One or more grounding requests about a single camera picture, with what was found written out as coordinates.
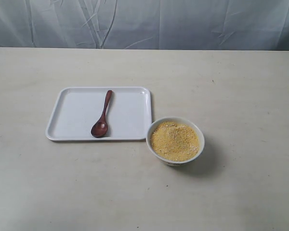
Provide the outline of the dark brown wooden spoon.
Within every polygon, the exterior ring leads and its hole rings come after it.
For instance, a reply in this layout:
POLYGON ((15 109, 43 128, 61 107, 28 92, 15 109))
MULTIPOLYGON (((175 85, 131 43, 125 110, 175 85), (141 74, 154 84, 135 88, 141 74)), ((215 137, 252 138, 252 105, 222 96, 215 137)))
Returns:
POLYGON ((108 90, 105 96, 104 108, 99 120, 93 125, 91 135, 96 138, 103 137, 108 132, 108 124, 106 121, 106 111, 112 96, 112 90, 108 90))

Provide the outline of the yellow grainy powder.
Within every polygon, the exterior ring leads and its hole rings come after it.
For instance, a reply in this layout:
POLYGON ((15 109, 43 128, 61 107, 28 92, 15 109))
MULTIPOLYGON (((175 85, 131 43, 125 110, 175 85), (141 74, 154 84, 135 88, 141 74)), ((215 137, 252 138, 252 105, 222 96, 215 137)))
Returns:
POLYGON ((157 155, 174 162, 189 160, 199 150, 195 131, 186 124, 172 121, 157 126, 150 137, 150 144, 157 155))

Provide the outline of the white ceramic bowl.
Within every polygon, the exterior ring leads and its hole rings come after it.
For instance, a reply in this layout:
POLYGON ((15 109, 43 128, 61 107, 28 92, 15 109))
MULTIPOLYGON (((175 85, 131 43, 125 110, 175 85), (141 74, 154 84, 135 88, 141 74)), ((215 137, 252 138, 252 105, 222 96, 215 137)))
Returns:
POLYGON ((205 146, 202 131, 191 121, 177 116, 153 122, 145 140, 151 153, 168 166, 194 161, 205 146))

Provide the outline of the white plastic tray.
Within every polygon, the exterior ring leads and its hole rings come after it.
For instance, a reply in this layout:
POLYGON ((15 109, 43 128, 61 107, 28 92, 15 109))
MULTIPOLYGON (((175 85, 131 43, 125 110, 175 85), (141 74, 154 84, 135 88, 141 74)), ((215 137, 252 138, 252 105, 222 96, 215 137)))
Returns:
POLYGON ((59 93, 45 135, 51 141, 140 141, 151 124, 151 94, 144 87, 69 87, 59 93), (108 90, 108 132, 95 138, 91 129, 108 90))

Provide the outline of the white backdrop curtain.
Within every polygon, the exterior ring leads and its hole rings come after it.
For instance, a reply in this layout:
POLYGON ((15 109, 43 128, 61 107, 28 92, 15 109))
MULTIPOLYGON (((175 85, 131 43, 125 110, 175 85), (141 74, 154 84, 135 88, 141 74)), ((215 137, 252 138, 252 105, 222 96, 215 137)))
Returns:
POLYGON ((289 0, 0 0, 0 47, 289 51, 289 0))

